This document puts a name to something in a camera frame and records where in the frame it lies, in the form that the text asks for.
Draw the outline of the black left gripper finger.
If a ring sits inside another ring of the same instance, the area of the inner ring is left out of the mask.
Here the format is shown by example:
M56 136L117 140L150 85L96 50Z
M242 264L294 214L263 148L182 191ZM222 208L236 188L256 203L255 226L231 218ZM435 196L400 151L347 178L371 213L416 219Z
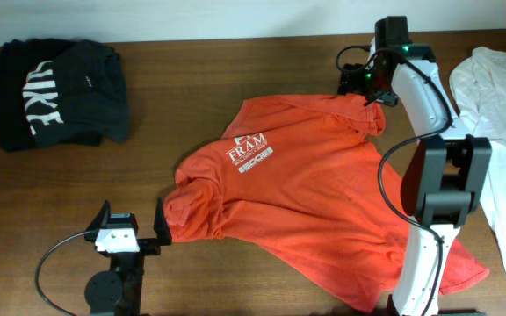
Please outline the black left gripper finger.
M157 199L153 230L159 241L172 240L170 228L164 215L163 201L161 198Z
M111 204L105 200L97 216L87 226L87 231L98 231L107 226L111 214Z

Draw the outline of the orange polo shirt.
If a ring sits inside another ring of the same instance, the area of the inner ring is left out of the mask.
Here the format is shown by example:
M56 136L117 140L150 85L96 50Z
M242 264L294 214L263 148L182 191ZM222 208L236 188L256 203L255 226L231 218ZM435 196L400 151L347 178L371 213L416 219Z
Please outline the orange polo shirt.
M408 240L401 178L370 142L386 118L357 95L243 102L221 138L184 159L164 214L176 242L257 244L331 295L370 312L397 284Z

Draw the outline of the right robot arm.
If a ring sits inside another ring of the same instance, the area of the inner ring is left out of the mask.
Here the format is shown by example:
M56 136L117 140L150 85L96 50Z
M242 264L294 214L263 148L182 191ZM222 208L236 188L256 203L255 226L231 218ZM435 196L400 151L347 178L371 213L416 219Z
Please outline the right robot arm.
M452 244L467 217L478 208L492 146L473 136L459 119L439 78L437 59L427 44L414 43L404 16L387 16L374 26L364 64L336 63L337 91L359 95L367 104L403 104L414 137L383 155L384 169L398 149L416 144L401 181L401 209L393 212L409 224L401 277L387 300L386 315L439 315L441 278Z

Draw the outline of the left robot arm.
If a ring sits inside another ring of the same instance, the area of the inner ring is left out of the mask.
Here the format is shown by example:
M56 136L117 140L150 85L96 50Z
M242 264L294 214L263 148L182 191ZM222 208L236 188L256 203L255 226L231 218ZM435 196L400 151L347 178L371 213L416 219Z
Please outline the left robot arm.
M85 286L84 297L91 315L140 316L141 293L148 256L159 256L162 246L172 244L163 212L163 201L155 208L154 238L140 238L137 219L132 213L111 213L105 201L88 225L84 238L110 260L109 269L95 274Z

